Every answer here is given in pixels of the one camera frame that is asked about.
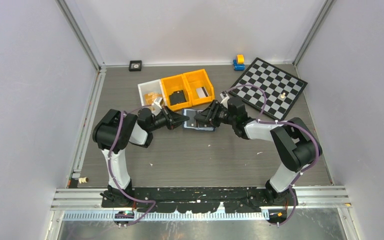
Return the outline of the blue leather card holder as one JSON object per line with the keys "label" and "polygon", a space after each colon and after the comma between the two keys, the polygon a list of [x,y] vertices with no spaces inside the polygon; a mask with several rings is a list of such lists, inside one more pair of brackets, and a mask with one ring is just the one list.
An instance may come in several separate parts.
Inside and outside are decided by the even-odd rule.
{"label": "blue leather card holder", "polygon": [[198,115],[202,110],[185,108],[182,110],[182,114],[186,117],[189,117],[189,120],[183,123],[184,129],[191,129],[197,131],[206,131],[206,132],[214,132],[215,128],[209,124],[202,123],[195,119],[195,116]]}

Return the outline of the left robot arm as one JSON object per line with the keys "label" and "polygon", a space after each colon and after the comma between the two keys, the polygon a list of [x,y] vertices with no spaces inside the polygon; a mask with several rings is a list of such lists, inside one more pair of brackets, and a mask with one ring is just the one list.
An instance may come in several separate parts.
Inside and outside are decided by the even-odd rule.
{"label": "left robot arm", "polygon": [[104,155],[109,175],[108,185],[117,189],[114,200],[121,207],[133,202],[131,177],[127,169],[126,149],[128,144],[148,148],[153,141],[153,131],[166,127],[174,130],[190,118],[162,106],[154,114],[148,106],[137,113],[110,109],[95,126],[92,139]]}

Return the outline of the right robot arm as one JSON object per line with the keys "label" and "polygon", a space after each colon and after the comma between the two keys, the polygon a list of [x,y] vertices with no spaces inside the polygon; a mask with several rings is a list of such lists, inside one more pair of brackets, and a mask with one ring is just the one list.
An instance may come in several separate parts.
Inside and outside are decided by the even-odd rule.
{"label": "right robot arm", "polygon": [[248,115],[245,103],[231,97],[212,103],[194,116],[205,125],[218,128],[230,125],[234,133],[245,140],[274,143],[281,164],[265,184],[265,198],[271,205],[279,205],[299,176],[323,153],[320,143],[299,117],[289,121],[262,121]]}

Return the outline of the card in orange bin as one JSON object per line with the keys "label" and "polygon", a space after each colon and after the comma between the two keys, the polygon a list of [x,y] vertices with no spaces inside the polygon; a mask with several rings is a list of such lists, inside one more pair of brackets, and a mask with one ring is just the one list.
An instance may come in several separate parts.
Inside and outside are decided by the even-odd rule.
{"label": "card in orange bin", "polygon": [[196,93],[197,93],[197,97],[199,99],[207,98],[207,97],[210,96],[209,92],[207,91],[207,89],[204,86],[198,87],[195,90],[196,90]]}

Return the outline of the black object in bin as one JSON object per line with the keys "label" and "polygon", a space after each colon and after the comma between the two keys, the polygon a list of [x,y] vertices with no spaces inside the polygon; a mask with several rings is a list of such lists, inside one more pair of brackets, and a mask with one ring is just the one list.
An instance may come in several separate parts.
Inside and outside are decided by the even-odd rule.
{"label": "black object in bin", "polygon": [[186,103],[186,96],[183,90],[174,91],[169,95],[169,101],[172,106]]}

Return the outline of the tan items in white bin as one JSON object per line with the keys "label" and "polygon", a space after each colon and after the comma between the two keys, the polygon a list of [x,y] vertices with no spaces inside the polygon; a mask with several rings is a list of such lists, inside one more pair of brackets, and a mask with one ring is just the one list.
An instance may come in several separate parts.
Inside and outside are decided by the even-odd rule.
{"label": "tan items in white bin", "polygon": [[145,93],[143,99],[146,106],[151,106],[155,101],[161,106],[164,103],[163,95],[158,92]]}

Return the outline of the orange plastic bin left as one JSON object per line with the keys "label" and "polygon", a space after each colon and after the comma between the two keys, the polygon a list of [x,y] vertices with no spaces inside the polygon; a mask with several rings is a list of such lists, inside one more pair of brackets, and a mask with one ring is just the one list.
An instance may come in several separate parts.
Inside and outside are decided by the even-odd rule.
{"label": "orange plastic bin left", "polygon": [[166,105],[172,111],[192,107],[191,89],[184,74],[173,75],[161,79]]}

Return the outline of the orange plastic bin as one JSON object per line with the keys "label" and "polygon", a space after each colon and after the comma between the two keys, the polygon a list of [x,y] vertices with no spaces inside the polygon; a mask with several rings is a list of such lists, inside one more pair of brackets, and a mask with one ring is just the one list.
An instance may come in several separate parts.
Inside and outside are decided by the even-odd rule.
{"label": "orange plastic bin", "polygon": [[172,111],[192,107],[191,89],[184,74],[173,75],[161,79],[166,105]]}
{"label": "orange plastic bin", "polygon": [[[186,82],[190,88],[192,106],[207,104],[215,99],[214,87],[205,69],[185,72],[183,75],[185,76]],[[198,98],[196,88],[199,87],[205,87],[210,96],[205,98]]]}

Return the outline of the white plastic bin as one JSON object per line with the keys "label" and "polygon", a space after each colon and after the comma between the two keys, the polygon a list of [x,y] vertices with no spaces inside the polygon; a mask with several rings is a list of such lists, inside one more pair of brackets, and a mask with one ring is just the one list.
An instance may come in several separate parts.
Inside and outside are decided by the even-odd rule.
{"label": "white plastic bin", "polygon": [[137,85],[140,103],[142,106],[150,105],[153,100],[150,97],[157,95],[158,97],[162,97],[164,103],[166,103],[166,97],[163,91],[163,85],[161,79],[156,79],[152,81],[147,81],[144,83],[139,83]]}

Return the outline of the orange plastic bin right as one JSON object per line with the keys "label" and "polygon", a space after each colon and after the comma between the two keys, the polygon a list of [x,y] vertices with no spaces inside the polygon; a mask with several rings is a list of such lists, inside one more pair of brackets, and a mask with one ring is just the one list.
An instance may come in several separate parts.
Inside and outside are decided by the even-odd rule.
{"label": "orange plastic bin right", "polygon": [[[185,76],[186,82],[190,88],[192,106],[207,104],[215,99],[214,87],[205,69],[185,72],[183,75]],[[205,87],[210,96],[205,98],[198,98],[196,88],[199,87]]]}

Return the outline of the small black square device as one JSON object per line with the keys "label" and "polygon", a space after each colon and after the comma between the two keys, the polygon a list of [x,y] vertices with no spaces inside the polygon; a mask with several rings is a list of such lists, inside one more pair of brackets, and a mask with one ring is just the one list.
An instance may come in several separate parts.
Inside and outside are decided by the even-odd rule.
{"label": "small black square device", "polygon": [[128,70],[130,72],[140,72],[142,70],[143,62],[141,60],[131,60],[129,62]]}

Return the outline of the black white chessboard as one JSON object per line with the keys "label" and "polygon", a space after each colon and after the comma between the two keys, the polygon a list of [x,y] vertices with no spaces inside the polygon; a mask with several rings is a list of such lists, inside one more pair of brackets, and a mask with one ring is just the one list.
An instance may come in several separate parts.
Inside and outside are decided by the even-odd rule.
{"label": "black white chessboard", "polygon": [[261,59],[247,67],[229,93],[268,117],[283,121],[308,83]]}

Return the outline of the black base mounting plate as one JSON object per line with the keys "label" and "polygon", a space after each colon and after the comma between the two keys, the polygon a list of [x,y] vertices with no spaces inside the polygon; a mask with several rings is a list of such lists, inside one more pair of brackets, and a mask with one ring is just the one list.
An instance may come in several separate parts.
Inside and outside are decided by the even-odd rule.
{"label": "black base mounting plate", "polygon": [[256,213],[261,207],[285,210],[298,204],[295,190],[275,193],[264,187],[135,187],[127,195],[108,186],[100,193],[103,208],[132,208],[140,213],[193,214],[214,213],[223,207],[226,213]]}

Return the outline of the small beige spool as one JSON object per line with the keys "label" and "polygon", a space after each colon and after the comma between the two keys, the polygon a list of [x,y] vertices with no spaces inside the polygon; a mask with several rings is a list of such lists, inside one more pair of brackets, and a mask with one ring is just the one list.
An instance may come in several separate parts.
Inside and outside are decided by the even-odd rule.
{"label": "small beige spool", "polygon": [[89,178],[88,177],[80,177],[77,179],[77,181],[79,184],[85,184],[85,183],[89,182]]}

